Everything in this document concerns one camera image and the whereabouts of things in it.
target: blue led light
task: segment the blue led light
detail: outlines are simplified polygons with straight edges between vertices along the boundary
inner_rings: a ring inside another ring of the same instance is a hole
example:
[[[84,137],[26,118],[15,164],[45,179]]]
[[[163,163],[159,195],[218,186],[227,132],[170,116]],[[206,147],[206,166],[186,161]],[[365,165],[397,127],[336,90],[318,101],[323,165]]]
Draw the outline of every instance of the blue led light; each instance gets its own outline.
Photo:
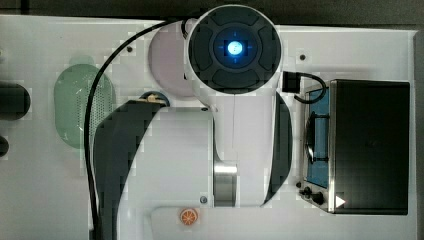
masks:
[[[243,45],[238,41],[232,41],[228,44],[227,49],[231,55],[235,56],[243,51]]]

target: black knob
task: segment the black knob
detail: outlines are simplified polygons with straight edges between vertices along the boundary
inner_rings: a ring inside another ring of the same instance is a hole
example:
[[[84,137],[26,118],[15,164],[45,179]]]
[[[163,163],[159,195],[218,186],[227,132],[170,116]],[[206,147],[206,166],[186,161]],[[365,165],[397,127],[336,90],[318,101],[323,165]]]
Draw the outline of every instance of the black knob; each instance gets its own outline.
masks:
[[[305,187],[303,190],[299,191],[300,195],[303,195],[306,199],[309,199],[312,194],[312,190],[309,187]]]
[[[324,203],[324,195],[322,195],[321,192],[311,194],[311,197],[312,201],[314,201],[318,205],[322,205]]]

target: mint green plate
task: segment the mint green plate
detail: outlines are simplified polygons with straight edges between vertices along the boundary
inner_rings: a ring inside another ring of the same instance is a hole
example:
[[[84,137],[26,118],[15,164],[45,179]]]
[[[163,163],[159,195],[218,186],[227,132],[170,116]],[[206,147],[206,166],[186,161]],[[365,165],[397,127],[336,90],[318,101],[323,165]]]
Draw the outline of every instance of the mint green plate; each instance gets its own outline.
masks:
[[[54,86],[56,130],[62,140],[74,148],[83,147],[84,116],[90,87],[98,69],[90,64],[77,64],[63,71]],[[94,95],[91,109],[90,138],[97,126],[112,111],[115,90],[103,75]]]

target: black device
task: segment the black device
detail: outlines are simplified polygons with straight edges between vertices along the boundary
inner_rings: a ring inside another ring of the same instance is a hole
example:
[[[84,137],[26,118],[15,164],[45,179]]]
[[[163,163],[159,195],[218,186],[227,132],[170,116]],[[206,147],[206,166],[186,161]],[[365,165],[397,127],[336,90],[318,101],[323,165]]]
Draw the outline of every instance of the black device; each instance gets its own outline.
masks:
[[[408,82],[327,83],[305,109],[302,197],[330,213],[406,215],[409,109]]]

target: black cylinder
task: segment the black cylinder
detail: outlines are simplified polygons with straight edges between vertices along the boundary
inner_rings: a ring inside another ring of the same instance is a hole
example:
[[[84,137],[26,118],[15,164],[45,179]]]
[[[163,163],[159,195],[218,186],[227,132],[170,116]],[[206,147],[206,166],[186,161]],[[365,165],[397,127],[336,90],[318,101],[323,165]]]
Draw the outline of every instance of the black cylinder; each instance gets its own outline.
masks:
[[[4,155],[6,155],[8,150],[9,150],[9,143],[4,137],[0,136],[0,157],[3,157]]]
[[[19,84],[0,81],[0,120],[16,120],[28,112],[31,98]]]

